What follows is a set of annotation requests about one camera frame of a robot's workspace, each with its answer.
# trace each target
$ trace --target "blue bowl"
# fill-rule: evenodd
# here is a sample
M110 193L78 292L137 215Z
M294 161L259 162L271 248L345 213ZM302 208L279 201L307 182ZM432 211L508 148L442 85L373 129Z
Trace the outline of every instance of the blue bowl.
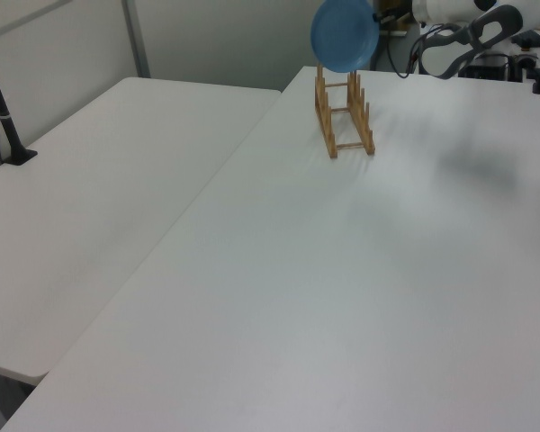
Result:
M312 22L314 54L334 72L352 72L374 54L380 28L366 0L326 0Z

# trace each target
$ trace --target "wall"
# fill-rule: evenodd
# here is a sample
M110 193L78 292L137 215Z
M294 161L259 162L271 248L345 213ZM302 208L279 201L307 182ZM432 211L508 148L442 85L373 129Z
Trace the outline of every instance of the wall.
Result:
M0 36L0 86L24 145L136 75L121 0L73 0Z
M136 0L153 78L284 90L323 0Z

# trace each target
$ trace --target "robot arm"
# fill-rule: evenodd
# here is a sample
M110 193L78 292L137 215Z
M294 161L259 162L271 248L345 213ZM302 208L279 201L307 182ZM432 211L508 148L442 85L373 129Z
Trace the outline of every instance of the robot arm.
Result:
M428 37L422 45L420 63L430 75L453 77L496 43L540 25L540 0L495 3L491 0L412 1L412 12L419 23L450 24L447 31ZM433 62L433 57L443 61Z

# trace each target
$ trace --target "white table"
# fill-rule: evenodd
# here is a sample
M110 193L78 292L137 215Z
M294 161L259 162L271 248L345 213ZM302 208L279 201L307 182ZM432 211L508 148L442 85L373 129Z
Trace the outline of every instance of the white table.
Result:
M0 167L0 374L40 381L278 95L129 78Z
M540 431L540 96L362 75L375 157L303 69L4 432Z

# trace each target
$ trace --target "tabletop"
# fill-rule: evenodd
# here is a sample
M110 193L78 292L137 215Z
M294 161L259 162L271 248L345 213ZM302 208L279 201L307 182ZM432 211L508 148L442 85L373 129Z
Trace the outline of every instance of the tabletop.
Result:
M128 78L0 167L0 374L51 369L278 95Z
M540 96L364 72L376 155L330 160L314 74L5 432L540 430Z

